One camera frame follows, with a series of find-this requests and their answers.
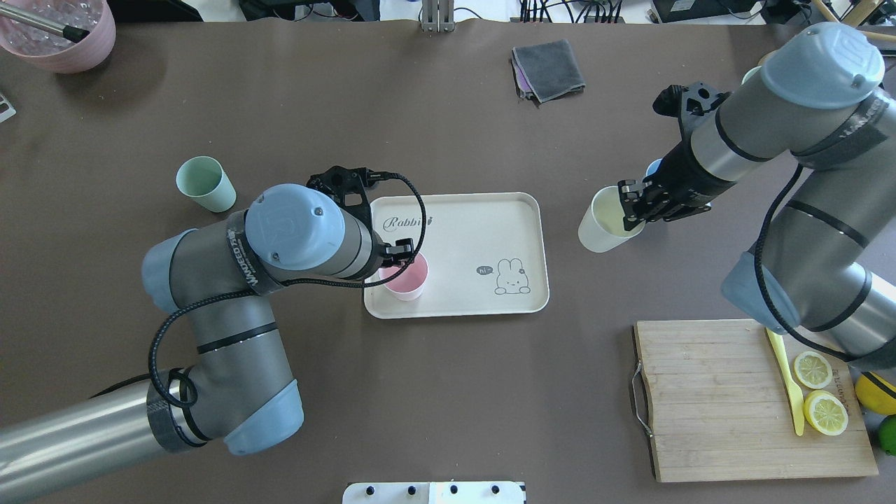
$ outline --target robotic arm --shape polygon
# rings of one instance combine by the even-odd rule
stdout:
[[[0,500],[33,499],[216,438],[245,455],[295,433],[302,403],[267,295],[294,283],[338,284],[300,275],[363,280],[412,261],[410,239],[392,246],[372,231],[365,188],[389,178],[407,182],[333,167],[307,187],[271,187],[248,210],[153,247],[143,284],[174,314],[166,325],[189,312],[198,363],[155,370],[163,326],[150,354],[152,385],[140,381],[0,430]],[[345,205],[350,194],[362,203]]]
[[[883,59],[859,31],[813,25],[733,94],[702,83],[664,91],[654,108],[681,117],[683,140],[643,182],[618,186],[630,230],[705,212],[790,151],[813,173],[722,291],[767,327],[802,325],[833,340],[850,365],[896,383],[896,288],[855,262],[896,215],[896,107],[878,88],[882,79]],[[777,316],[758,286],[754,253]]]

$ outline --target black box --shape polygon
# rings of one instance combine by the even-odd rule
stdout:
[[[749,13],[756,4],[756,0],[652,0],[652,2],[653,12],[661,22]]]

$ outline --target lime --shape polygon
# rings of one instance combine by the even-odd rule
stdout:
[[[793,360],[797,379],[809,388],[825,388],[834,378],[831,364],[818,352],[803,352]]]
[[[873,378],[876,378],[881,385],[890,388],[891,391],[896,393],[896,387],[883,381],[881,377],[874,373],[870,374]],[[875,382],[868,379],[864,373],[858,378],[858,381],[856,381],[856,398],[865,408],[872,412],[884,416],[896,414],[896,399],[888,394],[886,390],[877,386]]]
[[[896,415],[884,418],[877,428],[877,439],[887,455],[896,456]]]
[[[846,430],[849,416],[840,399],[825,390],[813,390],[803,402],[806,420],[826,436],[837,436]]]

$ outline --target pink cup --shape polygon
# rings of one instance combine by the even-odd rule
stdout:
[[[398,273],[398,270],[400,270],[398,266],[380,269],[380,280],[389,278]],[[408,266],[408,269],[404,270],[404,273],[400,274],[398,278],[386,283],[384,287],[398,300],[415,300],[423,293],[427,276],[429,276],[429,263],[426,262],[423,254],[417,253],[414,263]]]
[[[6,3],[30,10],[38,1],[47,0],[5,0]],[[15,30],[12,20],[0,17],[0,47],[16,55],[23,61],[31,63],[57,74],[75,74],[90,70],[103,62],[112,52],[115,45],[115,20],[106,0],[90,0],[90,4],[102,3],[103,12],[97,25],[90,30],[90,35],[73,46],[46,56],[31,56],[17,52],[6,41],[5,33]]]

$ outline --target white label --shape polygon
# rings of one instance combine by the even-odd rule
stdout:
[[[672,4],[672,8],[669,9],[671,13],[677,13],[678,11],[690,11],[691,7],[694,6],[694,2],[696,0],[677,0],[674,4]]]

